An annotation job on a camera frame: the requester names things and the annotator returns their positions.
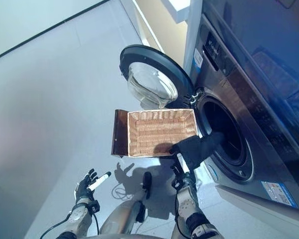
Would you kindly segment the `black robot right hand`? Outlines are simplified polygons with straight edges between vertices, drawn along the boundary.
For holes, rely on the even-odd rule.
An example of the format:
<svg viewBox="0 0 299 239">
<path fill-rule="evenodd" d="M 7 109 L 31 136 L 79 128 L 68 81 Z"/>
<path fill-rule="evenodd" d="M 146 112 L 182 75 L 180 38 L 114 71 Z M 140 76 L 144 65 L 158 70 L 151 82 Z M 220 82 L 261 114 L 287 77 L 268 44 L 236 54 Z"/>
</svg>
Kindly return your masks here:
<svg viewBox="0 0 299 239">
<path fill-rule="evenodd" d="M 174 172 L 175 178 L 172 181 L 171 185 L 172 187 L 178 191 L 181 188 L 185 187 L 189 184 L 190 181 L 190 172 L 185 172 L 182 167 L 182 157 L 177 156 L 176 154 L 172 155 L 172 159 L 174 160 L 174 163 L 170 167 L 172 171 Z"/>
</svg>

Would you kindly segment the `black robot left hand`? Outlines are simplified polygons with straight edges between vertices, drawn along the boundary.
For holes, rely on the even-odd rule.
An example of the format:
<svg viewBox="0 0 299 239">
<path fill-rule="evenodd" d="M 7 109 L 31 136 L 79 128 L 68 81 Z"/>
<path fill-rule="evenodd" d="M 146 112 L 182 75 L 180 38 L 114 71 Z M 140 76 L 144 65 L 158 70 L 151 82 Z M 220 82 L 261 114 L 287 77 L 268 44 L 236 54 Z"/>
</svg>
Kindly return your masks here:
<svg viewBox="0 0 299 239">
<path fill-rule="evenodd" d="M 77 186 L 74 191 L 74 197 L 76 204 L 80 200 L 88 199 L 94 201 L 94 191 L 99 187 L 105 180 L 111 176 L 111 172 L 108 171 L 102 176 L 98 177 L 97 172 L 94 168 L 90 169 L 84 178 L 77 183 Z"/>
</svg>

